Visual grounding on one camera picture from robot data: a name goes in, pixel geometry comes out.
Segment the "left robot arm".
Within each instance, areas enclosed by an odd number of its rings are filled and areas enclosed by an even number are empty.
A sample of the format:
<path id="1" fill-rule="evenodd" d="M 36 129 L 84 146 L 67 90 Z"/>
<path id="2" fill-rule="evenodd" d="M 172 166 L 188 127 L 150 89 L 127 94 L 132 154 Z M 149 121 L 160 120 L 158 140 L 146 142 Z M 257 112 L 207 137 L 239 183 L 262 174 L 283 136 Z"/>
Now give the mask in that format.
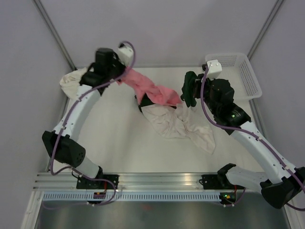
<path id="1" fill-rule="evenodd" d="M 51 164 L 57 161 L 77 170 L 88 177 L 87 183 L 94 189 L 104 184 L 102 169 L 86 156 L 78 138 L 86 118 L 110 80 L 121 76 L 124 71 L 125 65 L 114 50 L 99 48 L 95 61 L 87 69 L 79 71 L 81 76 L 72 106 L 52 131 L 45 131 L 42 135 Z"/>

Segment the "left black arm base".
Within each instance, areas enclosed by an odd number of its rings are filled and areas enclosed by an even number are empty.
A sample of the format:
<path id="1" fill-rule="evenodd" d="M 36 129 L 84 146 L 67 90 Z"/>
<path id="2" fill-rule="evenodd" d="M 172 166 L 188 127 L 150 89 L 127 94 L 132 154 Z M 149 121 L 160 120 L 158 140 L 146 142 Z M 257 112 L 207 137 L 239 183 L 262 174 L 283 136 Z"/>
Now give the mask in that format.
<path id="1" fill-rule="evenodd" d="M 117 189 L 119 184 L 119 175 L 117 174 L 104 174 L 103 179 L 110 181 L 113 183 L 115 188 Z M 76 189 L 106 189 L 106 190 L 114 190 L 112 184 L 107 181 L 92 181 L 83 177 L 78 177 Z"/>

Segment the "pink t-shirt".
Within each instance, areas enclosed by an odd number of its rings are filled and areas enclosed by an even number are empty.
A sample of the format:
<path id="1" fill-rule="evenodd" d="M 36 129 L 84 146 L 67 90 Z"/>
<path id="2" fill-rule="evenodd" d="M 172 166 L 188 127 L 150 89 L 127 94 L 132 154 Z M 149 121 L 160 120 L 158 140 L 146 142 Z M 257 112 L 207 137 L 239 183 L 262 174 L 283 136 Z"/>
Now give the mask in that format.
<path id="1" fill-rule="evenodd" d="M 124 77 L 117 80 L 117 84 L 122 83 L 134 90 L 138 105 L 141 104 L 145 95 L 153 104 L 176 106 L 182 102 L 174 89 L 156 85 L 150 78 L 133 69 L 129 69 Z"/>

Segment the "white and green t-shirt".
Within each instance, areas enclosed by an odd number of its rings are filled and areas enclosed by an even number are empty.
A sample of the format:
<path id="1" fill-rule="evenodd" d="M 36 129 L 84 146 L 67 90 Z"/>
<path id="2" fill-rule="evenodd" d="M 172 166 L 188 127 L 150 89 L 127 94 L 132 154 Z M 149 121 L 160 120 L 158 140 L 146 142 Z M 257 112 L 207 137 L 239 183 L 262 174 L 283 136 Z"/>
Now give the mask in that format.
<path id="1" fill-rule="evenodd" d="M 197 104 L 194 98 L 195 79 L 195 72 L 185 74 L 180 96 L 182 102 L 176 106 L 153 104 L 145 95 L 138 107 L 160 136 L 168 139 L 189 138 L 204 152 L 212 154 L 215 149 L 213 131 L 205 120 L 189 108 Z"/>

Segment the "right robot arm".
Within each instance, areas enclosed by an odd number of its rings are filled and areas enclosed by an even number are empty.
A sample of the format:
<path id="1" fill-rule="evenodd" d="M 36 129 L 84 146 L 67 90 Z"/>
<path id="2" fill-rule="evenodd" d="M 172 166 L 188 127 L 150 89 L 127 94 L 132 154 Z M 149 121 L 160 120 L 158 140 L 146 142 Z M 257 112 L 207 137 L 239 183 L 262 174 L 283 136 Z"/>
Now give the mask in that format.
<path id="1" fill-rule="evenodd" d="M 272 207 L 280 209 L 305 190 L 305 169 L 287 161 L 259 132 L 245 110 L 234 103 L 234 89 L 228 80 L 199 78 L 194 81 L 193 98 L 201 100 L 203 113 L 213 115 L 208 121 L 239 142 L 257 161 L 262 172 L 242 169 L 229 163 L 218 170 L 222 188 L 236 185 L 260 193 Z"/>

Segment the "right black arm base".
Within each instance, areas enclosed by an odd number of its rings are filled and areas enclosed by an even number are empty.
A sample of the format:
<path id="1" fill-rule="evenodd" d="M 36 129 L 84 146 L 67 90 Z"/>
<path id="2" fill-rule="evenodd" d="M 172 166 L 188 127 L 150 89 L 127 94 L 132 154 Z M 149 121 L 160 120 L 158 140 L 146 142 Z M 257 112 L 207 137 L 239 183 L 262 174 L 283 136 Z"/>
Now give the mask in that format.
<path id="1" fill-rule="evenodd" d="M 244 187 L 231 184 L 226 177 L 216 174 L 202 175 L 198 181 L 204 190 L 242 190 Z"/>

